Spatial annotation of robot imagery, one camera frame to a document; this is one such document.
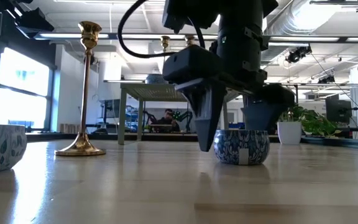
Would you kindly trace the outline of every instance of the green leaves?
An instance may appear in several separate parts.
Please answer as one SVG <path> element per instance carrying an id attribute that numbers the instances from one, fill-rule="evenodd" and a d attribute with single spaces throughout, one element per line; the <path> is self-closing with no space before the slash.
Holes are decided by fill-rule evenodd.
<path id="1" fill-rule="evenodd" d="M 304 109 L 301 106 L 294 106 L 282 115 L 282 121 L 300 121 L 302 128 L 307 133 L 317 136 L 331 136 L 340 133 L 337 126 L 327 120 L 326 117 L 316 113 L 314 110 Z"/>

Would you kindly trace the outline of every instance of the white plant pot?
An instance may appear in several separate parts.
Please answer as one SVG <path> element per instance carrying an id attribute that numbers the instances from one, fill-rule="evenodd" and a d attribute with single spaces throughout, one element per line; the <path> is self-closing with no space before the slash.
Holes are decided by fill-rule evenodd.
<path id="1" fill-rule="evenodd" d="M 302 124 L 300 122 L 278 122 L 277 129 L 281 144 L 299 144 L 301 142 Z"/>

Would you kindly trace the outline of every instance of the computer monitor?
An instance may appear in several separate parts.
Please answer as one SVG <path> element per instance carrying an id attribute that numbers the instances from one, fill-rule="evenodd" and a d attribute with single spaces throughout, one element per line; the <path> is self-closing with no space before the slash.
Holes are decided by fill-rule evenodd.
<path id="1" fill-rule="evenodd" d="M 352 117 L 352 103 L 346 100 L 326 99 L 326 111 L 329 121 L 349 124 Z"/>

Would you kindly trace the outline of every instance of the potted plant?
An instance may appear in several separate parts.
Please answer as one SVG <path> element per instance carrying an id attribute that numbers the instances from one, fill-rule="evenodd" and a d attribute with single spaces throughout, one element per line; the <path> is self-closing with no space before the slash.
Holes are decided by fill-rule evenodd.
<path id="1" fill-rule="evenodd" d="M 328 121 L 325 116 L 318 114 L 313 110 L 302 108 L 300 120 L 303 130 L 315 137 L 332 138 L 335 134 L 341 132 L 340 130 L 337 130 L 335 123 Z"/>
<path id="2" fill-rule="evenodd" d="M 281 144 L 299 144 L 302 135 L 300 121 L 303 108 L 294 106 L 285 111 L 277 123 L 278 138 Z"/>
<path id="3" fill-rule="evenodd" d="M 335 123 L 313 110 L 294 106 L 284 112 L 277 123 L 278 138 L 282 144 L 299 144 L 302 129 L 314 137 L 332 138 L 340 133 Z"/>

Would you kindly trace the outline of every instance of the window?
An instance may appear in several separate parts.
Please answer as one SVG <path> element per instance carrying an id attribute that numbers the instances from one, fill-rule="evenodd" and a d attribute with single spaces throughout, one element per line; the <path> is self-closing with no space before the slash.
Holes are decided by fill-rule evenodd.
<path id="1" fill-rule="evenodd" d="M 12 49 L 0 56 L 0 124 L 49 128 L 50 69 Z"/>
<path id="2" fill-rule="evenodd" d="M 0 88 L 0 124 L 44 128 L 47 100 Z"/>
<path id="3" fill-rule="evenodd" d="M 46 65 L 5 48 L 0 61 L 0 124 L 49 128 L 49 76 Z"/>
<path id="4" fill-rule="evenodd" d="M 47 96 L 48 80 L 46 65 L 8 48 L 1 54 L 0 84 Z"/>

